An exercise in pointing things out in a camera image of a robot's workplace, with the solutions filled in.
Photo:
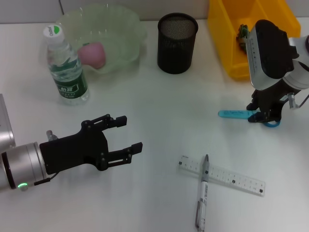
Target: pen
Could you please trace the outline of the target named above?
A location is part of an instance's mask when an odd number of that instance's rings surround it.
[[[207,205],[207,190],[208,190],[208,179],[209,179],[209,157],[206,155],[203,162],[203,173],[201,182],[201,195],[197,203],[197,217],[195,225],[197,231],[205,231],[205,219],[206,219],[206,205]]]

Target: white bottle cap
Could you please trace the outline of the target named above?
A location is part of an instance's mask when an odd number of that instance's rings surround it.
[[[48,44],[56,45],[64,41],[63,30],[59,25],[51,24],[45,27],[43,34]]]

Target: yellow storage bin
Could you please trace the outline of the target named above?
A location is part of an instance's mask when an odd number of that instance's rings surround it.
[[[247,56],[236,40],[241,24],[249,30],[260,19],[273,22],[288,37],[300,36],[300,24],[284,0],[210,0],[208,26],[226,72],[235,80],[249,80]]]

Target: plastic bottle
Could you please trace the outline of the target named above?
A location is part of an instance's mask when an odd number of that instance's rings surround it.
[[[77,105],[89,97],[87,82],[77,53],[65,40],[59,25],[49,25],[43,31],[48,44],[47,62],[62,100]]]

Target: ruler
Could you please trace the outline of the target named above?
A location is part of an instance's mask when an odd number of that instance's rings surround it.
[[[196,173],[197,175],[202,172],[201,163],[187,156],[182,156],[178,165],[181,169]],[[265,194],[264,181],[253,179],[217,166],[210,165],[209,180],[261,197],[264,197]]]

